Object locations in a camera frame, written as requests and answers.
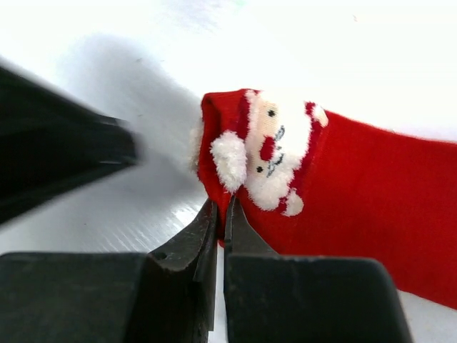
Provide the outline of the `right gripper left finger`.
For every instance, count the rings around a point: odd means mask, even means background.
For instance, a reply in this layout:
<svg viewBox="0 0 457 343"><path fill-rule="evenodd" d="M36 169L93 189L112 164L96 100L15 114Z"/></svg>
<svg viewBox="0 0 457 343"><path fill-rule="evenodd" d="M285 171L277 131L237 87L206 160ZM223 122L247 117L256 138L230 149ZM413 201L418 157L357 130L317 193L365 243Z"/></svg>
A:
<svg viewBox="0 0 457 343"><path fill-rule="evenodd" d="M218 224L207 200L194 220L146 256L125 342L207 342L214 328Z"/></svg>

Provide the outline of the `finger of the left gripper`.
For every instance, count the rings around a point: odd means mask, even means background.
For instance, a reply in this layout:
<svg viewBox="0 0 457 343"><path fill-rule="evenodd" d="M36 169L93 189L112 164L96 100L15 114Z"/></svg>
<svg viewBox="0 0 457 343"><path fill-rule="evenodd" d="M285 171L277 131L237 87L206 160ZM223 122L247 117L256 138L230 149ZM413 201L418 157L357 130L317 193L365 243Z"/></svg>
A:
<svg viewBox="0 0 457 343"><path fill-rule="evenodd" d="M1 69L1 222L138 160L120 120Z"/></svg>

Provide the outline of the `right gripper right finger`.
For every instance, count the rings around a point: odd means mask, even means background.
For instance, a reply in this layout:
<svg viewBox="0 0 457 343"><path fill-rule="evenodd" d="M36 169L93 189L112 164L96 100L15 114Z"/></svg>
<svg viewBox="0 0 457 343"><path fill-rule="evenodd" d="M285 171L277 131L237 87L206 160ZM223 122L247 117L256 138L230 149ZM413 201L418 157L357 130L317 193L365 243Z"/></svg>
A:
<svg viewBox="0 0 457 343"><path fill-rule="evenodd" d="M278 253L249 224L243 207L235 196L232 196L226 212L224 232L224 300L228 342L235 342L232 337L233 325L231 323L235 315L231 308L232 301L229 291L229 257L232 254L278 256Z"/></svg>

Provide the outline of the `red Santa sock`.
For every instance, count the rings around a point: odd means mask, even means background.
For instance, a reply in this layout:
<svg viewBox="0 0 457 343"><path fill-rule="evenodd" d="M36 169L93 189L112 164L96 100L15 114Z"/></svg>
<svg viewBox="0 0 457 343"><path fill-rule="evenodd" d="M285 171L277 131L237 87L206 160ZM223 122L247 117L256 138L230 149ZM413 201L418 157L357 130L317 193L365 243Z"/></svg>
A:
<svg viewBox="0 0 457 343"><path fill-rule="evenodd" d="M291 93L214 92L191 167L222 222L237 198L278 253L378 260L456 307L456 145L363 124Z"/></svg>

